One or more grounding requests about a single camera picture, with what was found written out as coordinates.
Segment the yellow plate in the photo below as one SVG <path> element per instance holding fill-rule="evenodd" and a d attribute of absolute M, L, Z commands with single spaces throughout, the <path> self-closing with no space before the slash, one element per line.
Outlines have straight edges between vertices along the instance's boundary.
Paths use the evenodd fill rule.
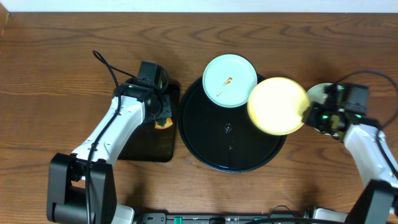
<path fill-rule="evenodd" d="M 303 87 L 285 77 L 261 81 L 249 95 L 247 109 L 252 123 L 261 131 L 282 136 L 303 126 L 310 100 Z"/>

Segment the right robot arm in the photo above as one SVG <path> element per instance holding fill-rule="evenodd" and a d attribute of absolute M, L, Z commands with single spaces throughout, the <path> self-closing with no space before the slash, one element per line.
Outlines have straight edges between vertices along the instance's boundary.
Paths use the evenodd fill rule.
<path fill-rule="evenodd" d="M 368 87 L 321 83 L 307 95 L 311 105 L 303 122 L 344 144 L 364 185 L 349 213 L 315 207 L 307 217 L 339 223 L 386 223 L 390 213 L 397 213 L 397 162 L 379 122 L 366 116 Z"/>

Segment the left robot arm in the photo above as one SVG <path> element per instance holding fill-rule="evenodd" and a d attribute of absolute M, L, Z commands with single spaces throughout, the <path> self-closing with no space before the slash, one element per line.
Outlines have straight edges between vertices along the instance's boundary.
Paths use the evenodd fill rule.
<path fill-rule="evenodd" d="M 118 159 L 167 162 L 172 158 L 180 88 L 171 83 L 157 96 L 132 80 L 114 91 L 99 125 L 71 154 L 49 165 L 47 219 L 54 223 L 132 223 L 133 208 L 118 203 Z"/>

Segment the orange green sponge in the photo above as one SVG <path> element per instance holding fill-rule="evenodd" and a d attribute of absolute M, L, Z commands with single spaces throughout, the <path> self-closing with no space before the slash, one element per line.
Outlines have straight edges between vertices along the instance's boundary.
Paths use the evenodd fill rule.
<path fill-rule="evenodd" d="M 160 119 L 155 122 L 155 129 L 167 129 L 173 125 L 173 121 L 170 117 Z"/>

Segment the light blue plate front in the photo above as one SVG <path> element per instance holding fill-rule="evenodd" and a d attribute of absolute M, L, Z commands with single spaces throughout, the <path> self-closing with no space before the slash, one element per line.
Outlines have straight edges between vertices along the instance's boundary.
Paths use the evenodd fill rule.
<path fill-rule="evenodd" d="M 330 86 L 330 85 L 331 85 L 331 83 L 320 83 L 320 84 L 317 84 L 317 85 L 314 85 L 313 87 L 311 87 L 307 91 L 307 95 L 309 97 L 310 102 L 316 102 L 316 103 L 323 105 L 328 97 L 328 95 L 325 93 L 325 87 Z M 327 133 L 327 132 L 321 130 L 320 123 L 324 119 L 326 119 L 326 118 L 324 118 L 324 115 L 320 114 L 318 117 L 318 124 L 316 126 L 314 126 L 313 128 L 314 128 L 314 130 L 316 130 L 317 132 L 319 132 L 323 135 L 331 136 L 330 133 Z"/>

